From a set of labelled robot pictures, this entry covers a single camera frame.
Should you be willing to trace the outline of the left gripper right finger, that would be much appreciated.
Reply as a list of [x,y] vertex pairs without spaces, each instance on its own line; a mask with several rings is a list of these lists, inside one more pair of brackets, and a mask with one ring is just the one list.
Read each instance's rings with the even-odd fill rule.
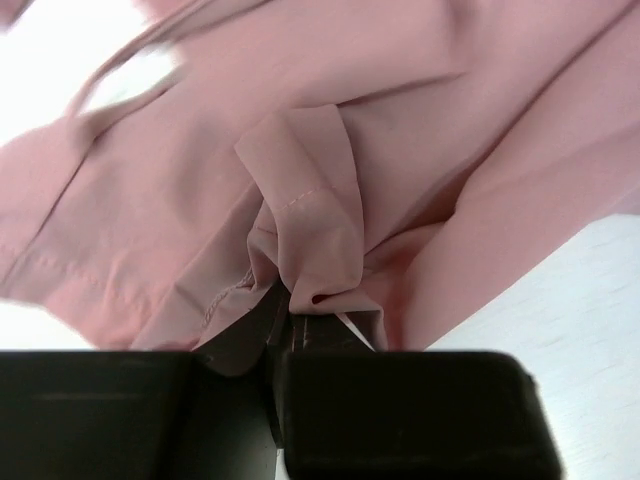
[[503,352],[376,352],[337,317],[282,314],[269,384],[293,479],[564,475],[536,381]]

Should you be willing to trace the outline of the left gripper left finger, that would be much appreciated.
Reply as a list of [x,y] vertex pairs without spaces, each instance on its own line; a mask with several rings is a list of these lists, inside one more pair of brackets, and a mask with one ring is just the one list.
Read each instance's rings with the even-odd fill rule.
[[5,351],[5,479],[272,479],[264,379],[289,295],[258,305],[198,350]]

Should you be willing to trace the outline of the pink trousers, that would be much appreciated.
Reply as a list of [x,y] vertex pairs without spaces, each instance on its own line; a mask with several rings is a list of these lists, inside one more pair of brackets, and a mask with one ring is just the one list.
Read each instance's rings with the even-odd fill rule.
[[639,210],[635,1],[154,1],[1,149],[1,295],[191,349],[282,282],[420,350]]

